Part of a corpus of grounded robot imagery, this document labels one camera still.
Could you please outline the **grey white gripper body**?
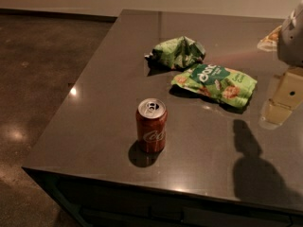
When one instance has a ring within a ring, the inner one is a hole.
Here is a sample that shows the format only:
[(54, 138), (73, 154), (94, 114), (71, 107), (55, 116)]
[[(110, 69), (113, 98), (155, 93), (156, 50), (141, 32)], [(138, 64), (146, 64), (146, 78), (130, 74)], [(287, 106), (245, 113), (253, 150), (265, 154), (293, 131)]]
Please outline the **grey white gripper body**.
[(303, 66), (303, 0), (282, 23), (277, 56), (291, 66)]

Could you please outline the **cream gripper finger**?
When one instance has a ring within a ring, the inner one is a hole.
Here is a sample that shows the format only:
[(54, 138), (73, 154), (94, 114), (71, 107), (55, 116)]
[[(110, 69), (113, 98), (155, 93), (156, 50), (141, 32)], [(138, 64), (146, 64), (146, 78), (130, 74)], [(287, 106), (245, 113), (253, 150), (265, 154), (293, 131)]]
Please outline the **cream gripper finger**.
[(260, 113), (262, 126), (281, 126), (303, 102), (303, 68), (289, 67), (274, 75)]

